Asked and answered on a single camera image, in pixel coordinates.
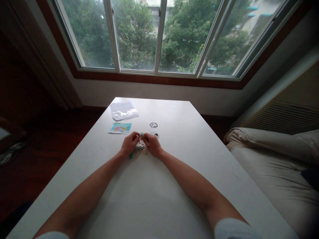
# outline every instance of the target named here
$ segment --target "hand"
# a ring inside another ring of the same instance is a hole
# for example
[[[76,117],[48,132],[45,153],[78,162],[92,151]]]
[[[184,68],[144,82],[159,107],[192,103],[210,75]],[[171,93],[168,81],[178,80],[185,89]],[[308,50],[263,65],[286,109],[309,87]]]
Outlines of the hand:
[[[152,155],[159,158],[160,154],[164,152],[160,146],[159,140],[154,135],[145,133],[142,135],[142,140],[144,141],[147,149],[151,152]]]
[[[123,153],[125,157],[129,156],[130,153],[134,151],[139,140],[140,134],[137,132],[132,132],[130,135],[125,137],[120,152]]]

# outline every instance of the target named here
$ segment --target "window frame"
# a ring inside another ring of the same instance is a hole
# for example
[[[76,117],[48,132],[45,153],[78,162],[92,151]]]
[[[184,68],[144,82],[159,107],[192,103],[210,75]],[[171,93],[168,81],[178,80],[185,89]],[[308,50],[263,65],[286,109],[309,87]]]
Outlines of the window frame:
[[[134,70],[134,69],[120,69],[119,55],[117,49],[117,43],[114,34],[114,24],[112,16],[111,1],[104,0],[104,7],[106,13],[107,26],[109,29],[110,42],[112,45],[112,57],[114,61],[115,69],[106,68],[93,68],[93,67],[80,67],[81,63],[78,54],[75,50],[71,37],[67,36],[68,29],[65,27],[65,23],[61,14],[58,14],[59,9],[56,8],[55,4],[51,0],[37,0],[37,3],[42,11],[44,18],[69,66],[71,73],[75,79],[92,79],[92,80],[109,80],[109,81],[123,81],[123,82],[137,82],[137,83],[152,83],[152,84],[166,84],[166,85],[182,85],[182,86],[195,86],[195,87],[211,87],[211,88],[225,88],[225,89],[243,89],[245,85],[251,80],[254,74],[260,69],[260,67],[266,62],[270,55],[276,50],[280,43],[288,36],[291,30],[299,23],[299,21],[306,15],[311,9],[311,1],[297,0],[294,5],[290,8],[285,16],[278,20],[276,28],[272,31],[270,37],[268,37],[263,45],[258,49],[257,53],[251,60],[248,67],[241,72],[240,77],[236,76],[223,76],[223,75],[207,75],[203,74],[205,67],[204,63],[208,61],[207,56],[210,52],[209,48],[211,42],[216,34],[221,33],[223,27],[218,28],[220,25],[226,23],[228,18],[223,18],[224,13],[231,11],[235,0],[223,0],[216,14],[216,18],[212,24],[211,30],[208,34],[205,46],[202,50],[200,59],[195,68],[194,74],[191,73],[179,73],[179,72],[160,72],[158,71],[160,50],[162,44],[162,36],[164,31],[164,22],[166,14],[167,0],[161,1],[161,16],[159,20],[157,48],[156,48],[156,59],[155,69],[149,70]],[[277,10],[274,19],[279,16],[280,11],[283,8]]]

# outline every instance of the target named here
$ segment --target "sofa armrest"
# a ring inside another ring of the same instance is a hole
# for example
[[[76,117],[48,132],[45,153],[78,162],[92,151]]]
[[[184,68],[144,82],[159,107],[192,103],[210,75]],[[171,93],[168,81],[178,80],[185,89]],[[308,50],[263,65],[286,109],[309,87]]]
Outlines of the sofa armrest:
[[[319,165],[319,155],[299,137],[251,128],[233,128],[224,137],[225,143],[236,139],[245,147],[265,148],[298,159],[307,164]]]

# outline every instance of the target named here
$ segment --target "sofa cushion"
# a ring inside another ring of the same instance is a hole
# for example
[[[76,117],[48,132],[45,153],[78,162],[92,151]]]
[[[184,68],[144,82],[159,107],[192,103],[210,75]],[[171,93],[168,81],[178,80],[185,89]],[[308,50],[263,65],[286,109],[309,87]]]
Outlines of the sofa cushion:
[[[231,152],[299,237],[307,237],[319,212],[319,192],[300,173],[308,166],[266,149]]]
[[[319,130],[289,135],[252,128],[233,128],[224,137],[234,147],[265,148],[313,166],[319,166]]]

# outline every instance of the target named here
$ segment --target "air conditioner vent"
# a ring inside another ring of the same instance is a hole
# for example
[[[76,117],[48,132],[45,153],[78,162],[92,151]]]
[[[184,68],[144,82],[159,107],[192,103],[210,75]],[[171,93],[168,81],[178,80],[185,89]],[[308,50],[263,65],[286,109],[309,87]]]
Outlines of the air conditioner vent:
[[[245,127],[294,134],[319,120],[319,110],[274,100]]]

